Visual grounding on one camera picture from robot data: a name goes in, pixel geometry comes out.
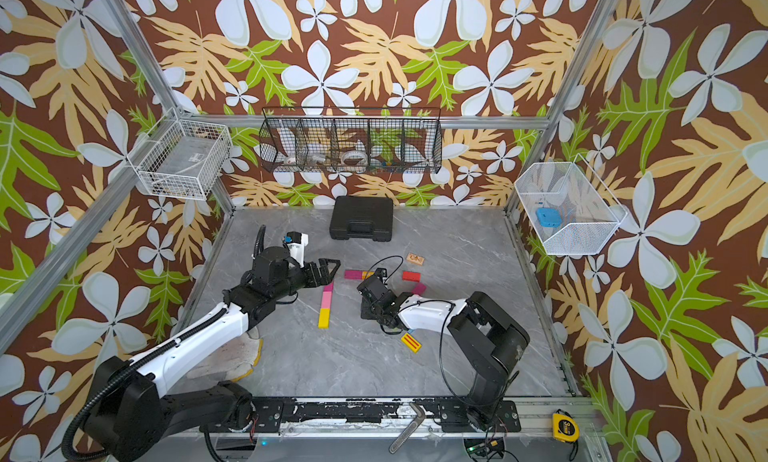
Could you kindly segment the magenta block top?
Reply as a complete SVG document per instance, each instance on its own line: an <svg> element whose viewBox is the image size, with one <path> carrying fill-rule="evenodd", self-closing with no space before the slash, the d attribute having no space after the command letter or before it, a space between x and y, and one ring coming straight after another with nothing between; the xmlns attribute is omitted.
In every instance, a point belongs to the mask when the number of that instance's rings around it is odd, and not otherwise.
<svg viewBox="0 0 768 462"><path fill-rule="evenodd" d="M346 270L344 272L345 280L362 280L363 272L358 270Z"/></svg>

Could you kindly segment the light pink block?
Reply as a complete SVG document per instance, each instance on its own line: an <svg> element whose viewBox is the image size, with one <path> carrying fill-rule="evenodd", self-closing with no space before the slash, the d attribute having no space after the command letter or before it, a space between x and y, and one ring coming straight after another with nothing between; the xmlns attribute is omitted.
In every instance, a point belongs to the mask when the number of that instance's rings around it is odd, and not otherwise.
<svg viewBox="0 0 768 462"><path fill-rule="evenodd" d="M321 309L322 310L330 310L331 304L332 304L332 298L333 298L333 292L332 291L324 291L322 294L322 302L321 302Z"/></svg>

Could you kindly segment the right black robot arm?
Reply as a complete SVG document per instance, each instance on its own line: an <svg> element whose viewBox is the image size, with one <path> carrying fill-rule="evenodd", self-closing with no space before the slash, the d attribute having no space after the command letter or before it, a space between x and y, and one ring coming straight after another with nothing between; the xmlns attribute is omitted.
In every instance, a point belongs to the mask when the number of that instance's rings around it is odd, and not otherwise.
<svg viewBox="0 0 768 462"><path fill-rule="evenodd" d="M456 300L397 295L385 284L383 271L364 279L357 290L361 318L375 321L384 332L405 336L421 330L453 338L475 372L469 392L453 397L465 408L470 425L488 429L530 343L527 331L479 291Z"/></svg>

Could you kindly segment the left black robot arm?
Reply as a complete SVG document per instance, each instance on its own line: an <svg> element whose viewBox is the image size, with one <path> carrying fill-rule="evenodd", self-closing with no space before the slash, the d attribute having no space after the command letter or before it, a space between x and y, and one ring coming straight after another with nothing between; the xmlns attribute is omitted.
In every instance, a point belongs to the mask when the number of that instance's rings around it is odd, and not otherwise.
<svg viewBox="0 0 768 462"><path fill-rule="evenodd" d="M326 258L300 262L289 246L256 248L251 269L205 317L129 360L111 357L98 367L87 402L63 433L63 457L134 461L161 439L190 428L204 434L215 426L247 428L253 422L253 396L237 383L181 394L171 394L171 388L225 344L256 328L283 298L330 285L340 265Z"/></svg>

